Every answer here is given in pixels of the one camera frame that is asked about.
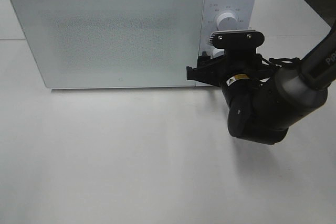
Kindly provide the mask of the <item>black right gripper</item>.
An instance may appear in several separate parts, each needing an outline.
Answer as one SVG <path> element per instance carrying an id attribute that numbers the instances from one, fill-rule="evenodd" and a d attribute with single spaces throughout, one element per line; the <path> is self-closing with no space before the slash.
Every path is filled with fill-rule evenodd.
<path id="1" fill-rule="evenodd" d="M 254 49 L 224 49 L 224 54 L 211 58 L 206 52 L 202 52 L 197 59 L 197 67 L 186 67 L 187 80 L 209 84 L 214 87 L 227 88 L 229 78 L 245 74 L 250 88 L 260 88 L 261 80 L 258 78 L 262 68 L 261 56 L 257 56 Z"/>

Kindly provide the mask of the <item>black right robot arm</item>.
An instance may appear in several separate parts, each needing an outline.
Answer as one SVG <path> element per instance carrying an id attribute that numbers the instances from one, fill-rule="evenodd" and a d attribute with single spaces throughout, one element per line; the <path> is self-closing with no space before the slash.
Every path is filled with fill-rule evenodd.
<path id="1" fill-rule="evenodd" d="M 221 88 L 231 136 L 273 145 L 325 104 L 335 80 L 335 28 L 302 59 L 265 59 L 256 51 L 264 40 L 253 29 L 213 32 L 209 43 L 223 54 L 203 52 L 186 77 Z"/>

